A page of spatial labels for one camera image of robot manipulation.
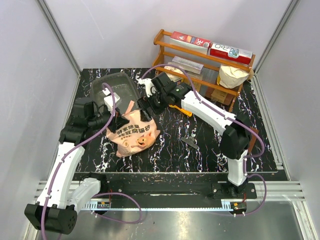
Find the pink cat litter bag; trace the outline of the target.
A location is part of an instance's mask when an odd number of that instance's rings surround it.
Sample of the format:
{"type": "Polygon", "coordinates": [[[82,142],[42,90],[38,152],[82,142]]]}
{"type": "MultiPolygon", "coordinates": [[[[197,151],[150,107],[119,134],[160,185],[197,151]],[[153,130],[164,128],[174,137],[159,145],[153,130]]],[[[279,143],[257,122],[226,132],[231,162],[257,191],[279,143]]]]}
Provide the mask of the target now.
{"type": "Polygon", "coordinates": [[[141,121],[141,112],[139,109],[133,110],[134,104],[134,101],[130,101],[126,112],[122,115],[129,123],[117,129],[115,133],[109,129],[106,131],[106,137],[117,144],[116,156],[119,158],[148,149],[161,132],[153,119],[141,121]]]}

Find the yellow plastic scoop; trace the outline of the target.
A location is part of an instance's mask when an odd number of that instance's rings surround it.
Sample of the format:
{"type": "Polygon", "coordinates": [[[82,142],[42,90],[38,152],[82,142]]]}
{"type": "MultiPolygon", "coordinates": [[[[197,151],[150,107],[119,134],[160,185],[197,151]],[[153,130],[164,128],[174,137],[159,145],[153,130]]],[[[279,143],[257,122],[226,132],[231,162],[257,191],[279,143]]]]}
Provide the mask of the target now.
{"type": "Polygon", "coordinates": [[[188,116],[188,117],[191,117],[191,116],[193,115],[192,112],[190,112],[190,111],[188,111],[188,110],[185,110],[185,109],[183,109],[183,108],[180,108],[180,107],[178,107],[177,105],[171,105],[171,104],[169,104],[168,106],[169,106],[170,108],[179,110],[181,113],[185,114],[185,115],[188,116]]]}

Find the black bag clip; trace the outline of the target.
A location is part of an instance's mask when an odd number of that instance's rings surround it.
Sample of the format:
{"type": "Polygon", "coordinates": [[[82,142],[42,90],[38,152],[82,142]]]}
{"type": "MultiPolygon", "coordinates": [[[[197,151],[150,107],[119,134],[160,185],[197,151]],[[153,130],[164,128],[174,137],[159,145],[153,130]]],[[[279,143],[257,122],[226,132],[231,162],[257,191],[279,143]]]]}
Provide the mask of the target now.
{"type": "Polygon", "coordinates": [[[199,146],[196,143],[196,139],[191,137],[191,136],[181,137],[180,140],[182,142],[184,142],[185,144],[187,144],[188,146],[194,148],[194,149],[198,149],[199,148],[199,146]]]}

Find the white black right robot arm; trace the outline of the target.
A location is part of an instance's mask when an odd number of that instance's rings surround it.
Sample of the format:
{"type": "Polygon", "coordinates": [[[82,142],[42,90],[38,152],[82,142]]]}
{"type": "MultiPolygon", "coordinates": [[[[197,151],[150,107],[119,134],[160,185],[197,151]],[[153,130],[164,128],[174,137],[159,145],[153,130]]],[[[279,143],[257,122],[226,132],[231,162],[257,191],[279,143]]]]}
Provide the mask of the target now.
{"type": "Polygon", "coordinates": [[[244,161],[251,141],[247,120],[214,105],[191,85],[172,81],[165,72],[154,78],[140,78],[138,84],[145,88],[145,95],[137,104],[146,116],[151,113],[159,115],[173,105],[196,115],[220,134],[219,149],[228,166],[228,182],[221,191],[232,198],[243,195],[248,183],[244,161]]]}

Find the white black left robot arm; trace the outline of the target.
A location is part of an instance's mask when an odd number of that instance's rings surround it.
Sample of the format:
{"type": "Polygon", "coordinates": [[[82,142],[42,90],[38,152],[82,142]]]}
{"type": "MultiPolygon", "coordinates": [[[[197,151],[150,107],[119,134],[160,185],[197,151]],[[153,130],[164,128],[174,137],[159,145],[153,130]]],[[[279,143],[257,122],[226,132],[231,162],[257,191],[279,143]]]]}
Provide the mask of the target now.
{"type": "Polygon", "coordinates": [[[27,204],[24,209],[26,218],[43,235],[46,231],[70,234],[85,204],[94,196],[107,195],[107,178],[100,173],[90,173],[73,193],[69,189],[86,144],[106,129],[118,128],[117,124],[122,121],[117,116],[120,101],[117,94],[105,97],[102,115],[95,112],[91,98],[75,101],[67,124],[60,132],[58,153],[44,189],[35,203],[27,204]]]}

